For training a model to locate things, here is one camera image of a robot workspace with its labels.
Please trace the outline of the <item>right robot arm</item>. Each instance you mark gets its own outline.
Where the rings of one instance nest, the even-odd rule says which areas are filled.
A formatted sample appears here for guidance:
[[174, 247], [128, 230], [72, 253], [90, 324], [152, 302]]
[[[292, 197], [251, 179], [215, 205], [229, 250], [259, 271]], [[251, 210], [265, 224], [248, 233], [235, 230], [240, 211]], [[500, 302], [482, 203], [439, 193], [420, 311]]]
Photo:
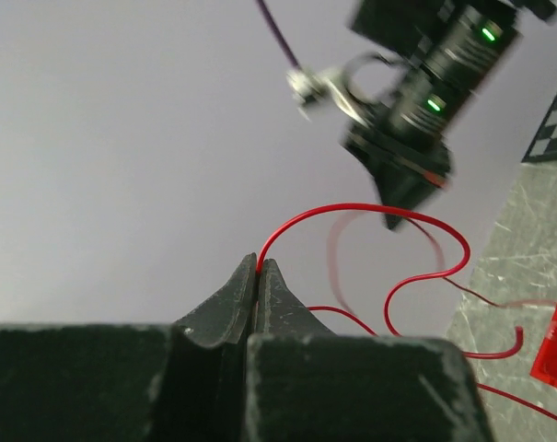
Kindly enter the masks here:
[[[351, 30], [397, 54], [368, 53], [342, 70], [343, 89], [359, 117], [343, 140], [372, 177], [381, 204], [413, 210], [442, 189], [452, 171], [447, 127], [516, 40], [517, 15], [527, 9], [548, 22], [552, 1], [363, 1]], [[352, 89], [370, 61], [403, 68], [382, 98]]]

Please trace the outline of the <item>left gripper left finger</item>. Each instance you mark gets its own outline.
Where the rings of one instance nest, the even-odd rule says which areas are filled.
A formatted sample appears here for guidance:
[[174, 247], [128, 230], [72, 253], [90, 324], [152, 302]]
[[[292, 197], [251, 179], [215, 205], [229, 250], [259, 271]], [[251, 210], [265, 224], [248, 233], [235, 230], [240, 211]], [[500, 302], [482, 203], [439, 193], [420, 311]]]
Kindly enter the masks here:
[[174, 418], [188, 441], [238, 441], [257, 276], [254, 253], [227, 282], [176, 322]]

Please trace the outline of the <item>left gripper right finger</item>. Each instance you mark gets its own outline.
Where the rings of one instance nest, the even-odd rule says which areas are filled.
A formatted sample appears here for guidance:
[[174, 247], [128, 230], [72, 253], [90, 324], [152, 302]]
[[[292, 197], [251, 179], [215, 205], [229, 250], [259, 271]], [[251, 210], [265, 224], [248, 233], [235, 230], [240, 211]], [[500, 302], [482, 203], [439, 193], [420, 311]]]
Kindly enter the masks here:
[[280, 341], [333, 341], [336, 334], [318, 320], [289, 289], [276, 260], [263, 263], [253, 344]]

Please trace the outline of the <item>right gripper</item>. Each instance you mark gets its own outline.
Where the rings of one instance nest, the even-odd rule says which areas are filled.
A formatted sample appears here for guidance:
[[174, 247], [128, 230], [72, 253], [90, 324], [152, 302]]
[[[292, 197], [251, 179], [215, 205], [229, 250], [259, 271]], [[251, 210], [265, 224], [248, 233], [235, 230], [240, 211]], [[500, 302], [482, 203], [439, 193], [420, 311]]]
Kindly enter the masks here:
[[452, 172], [452, 157], [444, 142], [404, 143], [352, 124], [342, 147], [367, 170], [382, 205], [412, 211], [444, 188]]

